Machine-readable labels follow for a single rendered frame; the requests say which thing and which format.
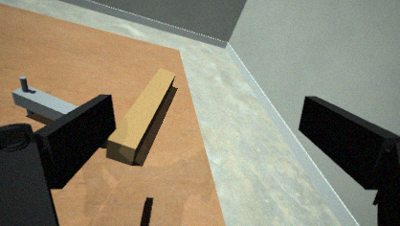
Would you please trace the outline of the grey bar with peg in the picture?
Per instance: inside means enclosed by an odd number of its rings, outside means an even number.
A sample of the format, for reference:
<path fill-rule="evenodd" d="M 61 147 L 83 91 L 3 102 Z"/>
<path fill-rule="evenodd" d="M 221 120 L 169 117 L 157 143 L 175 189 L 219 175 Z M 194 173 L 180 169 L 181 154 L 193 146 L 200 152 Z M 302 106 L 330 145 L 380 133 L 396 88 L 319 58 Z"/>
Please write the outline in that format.
<path fill-rule="evenodd" d="M 26 108 L 28 115 L 34 112 L 54 121 L 78 107 L 29 86 L 26 77 L 19 79 L 21 88 L 11 93 L 14 104 Z"/>

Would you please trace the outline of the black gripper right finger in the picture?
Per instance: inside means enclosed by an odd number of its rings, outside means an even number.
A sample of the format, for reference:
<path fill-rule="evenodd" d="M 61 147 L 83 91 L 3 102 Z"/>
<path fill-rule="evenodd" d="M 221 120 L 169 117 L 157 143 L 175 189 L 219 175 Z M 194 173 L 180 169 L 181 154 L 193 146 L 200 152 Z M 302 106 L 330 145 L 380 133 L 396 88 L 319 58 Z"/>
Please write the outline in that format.
<path fill-rule="evenodd" d="M 378 226 L 400 226 L 400 136 L 316 96 L 299 131 L 365 190 L 378 190 Z"/>

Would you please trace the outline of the dark brown wooden bar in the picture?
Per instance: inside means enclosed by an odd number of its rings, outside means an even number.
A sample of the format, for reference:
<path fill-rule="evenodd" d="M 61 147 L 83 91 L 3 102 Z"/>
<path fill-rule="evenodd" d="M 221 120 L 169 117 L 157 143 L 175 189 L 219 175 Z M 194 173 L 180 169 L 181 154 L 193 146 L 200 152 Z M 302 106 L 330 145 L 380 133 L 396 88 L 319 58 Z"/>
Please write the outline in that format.
<path fill-rule="evenodd" d="M 132 166 L 172 87 L 174 73 L 160 68 L 107 140 L 106 158 Z"/>

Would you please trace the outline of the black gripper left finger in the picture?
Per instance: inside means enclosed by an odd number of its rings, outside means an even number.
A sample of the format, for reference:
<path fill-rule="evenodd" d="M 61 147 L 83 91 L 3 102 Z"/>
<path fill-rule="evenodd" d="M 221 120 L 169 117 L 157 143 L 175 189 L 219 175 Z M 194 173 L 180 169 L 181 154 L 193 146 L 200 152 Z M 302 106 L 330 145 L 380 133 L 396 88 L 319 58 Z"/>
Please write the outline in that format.
<path fill-rule="evenodd" d="M 116 129 L 103 94 L 35 132 L 0 126 L 0 226 L 59 226 L 50 190 L 62 190 Z"/>

